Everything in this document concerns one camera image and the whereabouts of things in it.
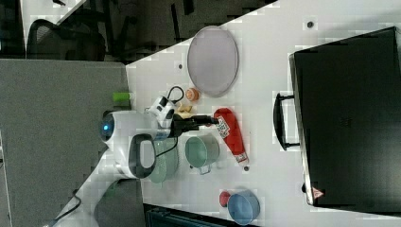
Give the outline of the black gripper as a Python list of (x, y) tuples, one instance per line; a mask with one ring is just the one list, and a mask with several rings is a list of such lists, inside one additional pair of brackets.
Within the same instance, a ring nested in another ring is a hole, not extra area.
[(174, 114), (171, 123), (171, 136), (180, 137), (188, 131), (197, 131), (197, 124), (217, 124), (218, 120), (209, 115), (193, 115), (189, 118), (182, 118), (178, 114)]

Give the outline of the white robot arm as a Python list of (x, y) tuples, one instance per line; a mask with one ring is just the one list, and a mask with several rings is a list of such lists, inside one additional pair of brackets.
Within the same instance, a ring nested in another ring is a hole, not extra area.
[(95, 210), (109, 187), (119, 180), (144, 179), (155, 168), (155, 165), (141, 163), (141, 147), (145, 143), (153, 145), (156, 141), (217, 123), (210, 115), (182, 118), (173, 110), (108, 113), (100, 127), (107, 149), (73, 198), (44, 227), (98, 227)]

